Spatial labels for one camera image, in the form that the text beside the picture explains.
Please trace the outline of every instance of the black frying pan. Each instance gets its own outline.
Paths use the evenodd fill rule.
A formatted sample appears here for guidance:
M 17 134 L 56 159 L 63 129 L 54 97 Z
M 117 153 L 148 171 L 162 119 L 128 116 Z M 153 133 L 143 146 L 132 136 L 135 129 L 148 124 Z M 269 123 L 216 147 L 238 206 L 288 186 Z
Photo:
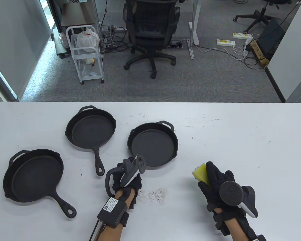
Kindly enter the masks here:
M 32 202 L 51 196 L 68 218 L 74 218 L 77 214 L 75 208 L 56 192 L 62 173 L 63 162 L 59 153 L 47 149 L 20 151 L 9 161 L 4 177 L 5 196 L 16 202 Z
M 132 156 L 140 154 L 147 166 L 158 167 L 176 157 L 178 140 L 174 126 L 161 121 L 142 124 L 133 129 L 128 137 L 127 146 Z
M 67 125 L 65 135 L 72 144 L 94 151 L 98 176 L 105 173 L 99 157 L 99 147 L 112 137 L 115 128 L 116 120 L 112 115 L 92 105 L 81 108 Z

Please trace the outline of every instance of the white label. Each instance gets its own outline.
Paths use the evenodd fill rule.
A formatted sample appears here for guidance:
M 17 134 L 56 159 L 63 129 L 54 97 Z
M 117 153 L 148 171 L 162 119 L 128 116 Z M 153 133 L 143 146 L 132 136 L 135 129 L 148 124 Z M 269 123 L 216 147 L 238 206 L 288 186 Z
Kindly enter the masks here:
M 118 203 L 118 200 L 117 200 L 117 199 L 115 199 L 115 198 L 110 198 L 110 199 L 106 202 L 105 206 L 103 207 L 103 210 L 106 210 L 107 212 L 111 212 L 111 211 L 114 209 L 114 207 L 116 206 L 117 203 Z
M 98 35 L 97 35 L 95 32 L 93 32 L 93 31 L 90 33 L 90 35 L 94 36 L 95 38 L 97 38 L 97 36 L 98 36 Z

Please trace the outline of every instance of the sponge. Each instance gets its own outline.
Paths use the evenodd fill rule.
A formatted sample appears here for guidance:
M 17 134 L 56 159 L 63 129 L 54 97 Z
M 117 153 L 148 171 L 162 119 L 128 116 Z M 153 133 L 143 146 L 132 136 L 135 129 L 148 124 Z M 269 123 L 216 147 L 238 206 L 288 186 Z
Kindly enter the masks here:
M 210 186 L 205 163 L 196 168 L 192 174 L 196 178 L 196 180 L 198 180 L 199 182 L 205 182 L 208 186 Z

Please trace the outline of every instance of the skillet helper handle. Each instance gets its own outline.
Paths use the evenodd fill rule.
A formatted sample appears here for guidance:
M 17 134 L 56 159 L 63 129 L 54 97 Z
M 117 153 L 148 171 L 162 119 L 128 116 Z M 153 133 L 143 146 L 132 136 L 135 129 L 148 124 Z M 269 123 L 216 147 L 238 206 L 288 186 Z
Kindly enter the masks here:
M 80 108 L 80 110 L 78 111 L 77 114 L 79 114 L 80 112 L 83 112 L 86 109 L 97 109 L 97 108 L 94 107 L 93 105 L 84 106 L 84 107 Z
M 98 176 L 103 176 L 105 174 L 105 168 L 101 159 L 99 157 L 99 146 L 93 147 L 92 150 L 95 153 L 95 166 L 96 166 L 96 173 Z
M 110 182 L 110 175 L 113 174 L 114 172 L 122 172 L 122 168 L 120 167 L 114 167 L 113 169 L 110 169 L 107 173 L 106 173 L 106 178 L 105 178 L 105 188 L 106 188 L 106 193 L 108 194 L 109 197 L 114 198 L 115 195 L 111 193 L 110 191 L 110 186 L 109 186 L 109 182 Z
M 167 121 L 161 121 L 161 122 L 156 122 L 157 124 L 165 124 L 165 125 L 168 125 L 170 128 L 171 128 L 171 130 L 172 130 L 172 132 L 174 132 L 174 126 L 171 124 L 171 123 L 169 123 L 169 122 L 167 122 Z
M 50 196 L 53 197 L 58 202 L 58 204 L 61 207 L 62 211 L 66 214 L 66 216 L 68 218 L 76 217 L 76 215 L 77 215 L 76 209 L 72 205 L 70 205 L 68 202 L 61 199 L 61 197 L 59 197 L 59 195 L 57 194 L 56 190 Z
M 18 153 L 16 153 L 13 157 L 10 158 L 9 160 L 9 167 L 11 167 L 12 163 L 15 161 L 15 159 L 20 156 L 21 154 L 26 154 L 30 151 L 26 151 L 26 150 L 22 150 L 22 151 L 19 151 Z

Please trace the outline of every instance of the office chair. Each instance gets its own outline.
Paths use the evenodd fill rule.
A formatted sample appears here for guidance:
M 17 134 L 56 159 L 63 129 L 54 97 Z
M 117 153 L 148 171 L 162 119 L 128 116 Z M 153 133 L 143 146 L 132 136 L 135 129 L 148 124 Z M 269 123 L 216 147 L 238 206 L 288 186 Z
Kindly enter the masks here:
M 282 5 L 282 4 L 286 4 L 289 0 L 266 0 L 266 5 L 264 8 L 262 8 L 262 11 L 259 12 L 258 10 L 254 11 L 254 14 L 250 14 L 250 15 L 236 15 L 236 17 L 233 18 L 233 22 L 236 22 L 238 20 L 238 18 L 251 18 L 251 19 L 255 19 L 254 22 L 247 28 L 247 30 L 243 31 L 243 33 L 248 33 L 249 30 L 256 25 L 259 22 L 263 22 L 266 25 L 269 24 L 269 20 L 272 19 L 271 16 L 268 15 L 264 15 L 265 11 L 266 11 L 266 6 L 271 3 L 271 4 L 275 4 L 277 9 L 279 9 L 278 5 Z
M 156 78 L 154 58 L 167 58 L 171 65 L 176 65 L 173 55 L 157 53 L 166 48 L 175 33 L 179 21 L 180 8 L 175 7 L 177 0 L 126 0 L 123 18 L 132 43 L 131 53 L 135 50 L 143 54 L 129 60 L 124 69 L 132 63 L 148 58 L 152 66 L 152 79 Z

